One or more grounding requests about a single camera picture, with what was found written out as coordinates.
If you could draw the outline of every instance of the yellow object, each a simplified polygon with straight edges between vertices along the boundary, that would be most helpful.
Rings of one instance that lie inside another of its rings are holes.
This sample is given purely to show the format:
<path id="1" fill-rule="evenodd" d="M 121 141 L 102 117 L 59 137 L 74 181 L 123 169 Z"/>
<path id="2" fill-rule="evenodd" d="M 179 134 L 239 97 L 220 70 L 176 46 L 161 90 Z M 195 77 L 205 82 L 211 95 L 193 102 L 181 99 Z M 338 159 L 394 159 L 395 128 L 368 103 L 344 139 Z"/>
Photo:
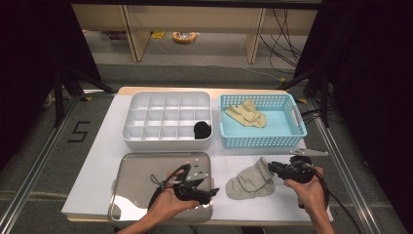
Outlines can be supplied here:
<path id="1" fill-rule="evenodd" d="M 163 39 L 165 37 L 165 32 L 164 31 L 154 31 L 154 32 L 152 32 L 151 37 L 153 39 Z"/>
<path id="2" fill-rule="evenodd" d="M 238 107 L 229 105 L 225 113 L 246 127 L 262 128 L 267 124 L 265 114 L 256 110 L 255 103 L 251 99 L 246 99 Z"/>

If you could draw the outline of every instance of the orange object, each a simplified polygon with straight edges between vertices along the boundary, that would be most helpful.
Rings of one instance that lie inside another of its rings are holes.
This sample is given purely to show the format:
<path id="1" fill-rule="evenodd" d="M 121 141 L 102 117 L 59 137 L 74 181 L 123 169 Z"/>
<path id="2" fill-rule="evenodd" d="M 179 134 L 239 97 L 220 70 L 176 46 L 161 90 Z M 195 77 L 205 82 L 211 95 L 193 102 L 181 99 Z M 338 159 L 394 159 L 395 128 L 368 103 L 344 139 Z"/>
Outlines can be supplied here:
<path id="1" fill-rule="evenodd" d="M 196 32 L 173 32 L 172 39 L 177 43 L 191 43 L 197 38 Z"/>

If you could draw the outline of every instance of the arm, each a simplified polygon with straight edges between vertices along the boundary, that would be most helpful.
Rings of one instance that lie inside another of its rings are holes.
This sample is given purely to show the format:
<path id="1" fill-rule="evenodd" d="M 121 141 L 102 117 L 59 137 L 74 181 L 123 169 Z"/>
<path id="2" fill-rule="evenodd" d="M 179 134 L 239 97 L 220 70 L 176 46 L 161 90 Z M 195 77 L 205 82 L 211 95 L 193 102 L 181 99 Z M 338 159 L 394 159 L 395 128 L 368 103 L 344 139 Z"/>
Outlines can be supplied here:
<path id="1" fill-rule="evenodd" d="M 316 170 L 322 175 L 322 168 L 316 168 Z M 334 233 L 325 209 L 324 191 L 318 178 L 313 176 L 313 179 L 306 184 L 298 183 L 292 179 L 286 179 L 284 184 L 294 189 L 295 193 L 297 193 L 298 202 L 304 205 L 317 234 Z"/>
<path id="2" fill-rule="evenodd" d="M 197 201 L 180 201 L 167 188 L 155 200 L 148 213 L 139 221 L 122 229 L 118 234 L 144 234 L 156 225 L 173 218 L 180 212 L 194 209 L 200 205 Z"/>

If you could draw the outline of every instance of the wrist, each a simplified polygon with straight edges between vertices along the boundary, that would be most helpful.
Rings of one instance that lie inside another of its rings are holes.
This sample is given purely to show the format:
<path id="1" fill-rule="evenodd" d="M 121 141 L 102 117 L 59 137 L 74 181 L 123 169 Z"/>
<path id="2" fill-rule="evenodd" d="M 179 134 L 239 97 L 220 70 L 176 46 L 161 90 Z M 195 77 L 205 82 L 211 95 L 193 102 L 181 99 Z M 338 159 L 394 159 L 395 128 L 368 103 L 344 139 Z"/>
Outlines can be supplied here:
<path id="1" fill-rule="evenodd" d="M 310 209 L 307 211 L 310 216 L 310 219 L 313 223 L 315 233 L 317 234 L 326 234 L 334 233 L 331 222 L 329 220 L 327 211 L 325 208 L 322 209 Z"/>

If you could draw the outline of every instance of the stainless steel tray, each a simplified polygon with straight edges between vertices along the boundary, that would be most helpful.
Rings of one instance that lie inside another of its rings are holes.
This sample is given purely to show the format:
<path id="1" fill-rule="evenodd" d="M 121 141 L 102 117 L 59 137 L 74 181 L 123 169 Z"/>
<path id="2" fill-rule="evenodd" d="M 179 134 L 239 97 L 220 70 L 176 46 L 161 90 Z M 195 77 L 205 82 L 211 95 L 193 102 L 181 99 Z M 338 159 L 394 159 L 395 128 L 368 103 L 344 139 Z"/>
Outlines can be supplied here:
<path id="1" fill-rule="evenodd" d="M 128 222 L 141 219 L 149 201 L 158 187 L 150 179 L 154 175 L 159 181 L 179 166 L 190 163 L 198 165 L 199 172 L 208 176 L 198 187 L 209 191 L 212 188 L 209 156 L 204 152 L 131 153 L 124 156 L 113 184 L 113 194 L 108 217 L 111 222 Z M 196 209 L 177 214 L 168 223 L 199 223 L 212 216 L 212 202 Z"/>

